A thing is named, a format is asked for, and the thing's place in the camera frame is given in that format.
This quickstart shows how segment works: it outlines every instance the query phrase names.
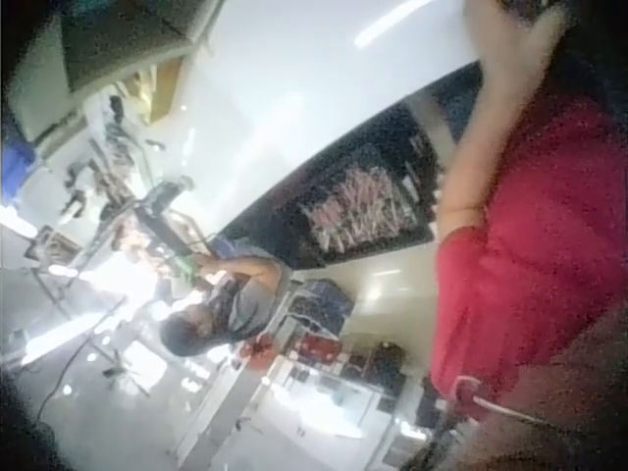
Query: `ceiling light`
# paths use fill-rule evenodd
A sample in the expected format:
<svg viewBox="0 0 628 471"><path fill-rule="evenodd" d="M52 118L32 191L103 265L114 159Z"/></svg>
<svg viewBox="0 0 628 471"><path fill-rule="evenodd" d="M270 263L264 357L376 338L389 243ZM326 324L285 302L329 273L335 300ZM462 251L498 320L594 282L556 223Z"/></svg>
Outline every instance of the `ceiling light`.
<svg viewBox="0 0 628 471"><path fill-rule="evenodd" d="M433 0L407 0L403 2L361 31L355 38L355 45L360 49L368 46L405 17L432 1Z"/></svg>
<svg viewBox="0 0 628 471"><path fill-rule="evenodd" d="M401 270L387 270L387 271L384 271L384 272L374 273L373 276L374 277L386 277L388 275L396 275L397 273L400 273L400 272L401 272Z"/></svg>
<svg viewBox="0 0 628 471"><path fill-rule="evenodd" d="M0 224L26 238L35 238L37 236L37 228L18 216L18 212L13 206L8 208L0 206Z"/></svg>

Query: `hand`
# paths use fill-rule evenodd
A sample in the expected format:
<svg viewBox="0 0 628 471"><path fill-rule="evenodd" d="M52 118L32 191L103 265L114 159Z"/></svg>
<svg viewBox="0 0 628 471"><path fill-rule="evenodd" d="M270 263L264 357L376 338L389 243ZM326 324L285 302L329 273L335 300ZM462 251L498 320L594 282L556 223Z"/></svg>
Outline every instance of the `hand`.
<svg viewBox="0 0 628 471"><path fill-rule="evenodd" d="M497 100L526 106L543 83L553 51L568 28L565 9L554 5L533 25L524 25L498 0L466 0L465 17L480 56L485 89Z"/></svg>

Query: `display case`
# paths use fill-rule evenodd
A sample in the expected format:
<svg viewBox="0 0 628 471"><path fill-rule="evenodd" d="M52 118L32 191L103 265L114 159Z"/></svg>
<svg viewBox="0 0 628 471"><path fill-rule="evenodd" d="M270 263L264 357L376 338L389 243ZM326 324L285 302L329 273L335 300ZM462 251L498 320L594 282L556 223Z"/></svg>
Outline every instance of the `display case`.
<svg viewBox="0 0 628 471"><path fill-rule="evenodd" d="M397 104L314 156L223 232L295 270L434 240L434 150Z"/></svg>

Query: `woman's arm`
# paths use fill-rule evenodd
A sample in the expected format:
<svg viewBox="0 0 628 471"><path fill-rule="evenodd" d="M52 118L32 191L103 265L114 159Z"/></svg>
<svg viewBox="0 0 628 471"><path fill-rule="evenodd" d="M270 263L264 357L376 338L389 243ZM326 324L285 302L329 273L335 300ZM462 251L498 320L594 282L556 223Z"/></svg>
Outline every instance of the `woman's arm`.
<svg viewBox="0 0 628 471"><path fill-rule="evenodd" d="M500 157L520 113L518 106L504 102L489 88L480 91L445 177L437 210L441 240L459 228L484 225L484 208Z"/></svg>
<svg viewBox="0 0 628 471"><path fill-rule="evenodd" d="M484 85L471 122L456 149L437 211L439 237L484 224L501 154L521 114L541 86L551 54L567 27L561 7L521 25L497 0L467 0L469 35Z"/></svg>

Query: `merchandise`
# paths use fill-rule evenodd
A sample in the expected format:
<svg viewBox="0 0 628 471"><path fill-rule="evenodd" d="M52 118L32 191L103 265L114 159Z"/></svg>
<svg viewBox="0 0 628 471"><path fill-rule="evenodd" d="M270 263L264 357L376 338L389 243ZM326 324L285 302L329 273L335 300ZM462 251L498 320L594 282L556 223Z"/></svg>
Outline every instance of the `merchandise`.
<svg viewBox="0 0 628 471"><path fill-rule="evenodd" d="M324 201L300 208L325 253L345 253L363 243L395 238L418 227L413 208L379 166L368 170L351 167L345 171L343 182L332 189L320 189L327 194Z"/></svg>

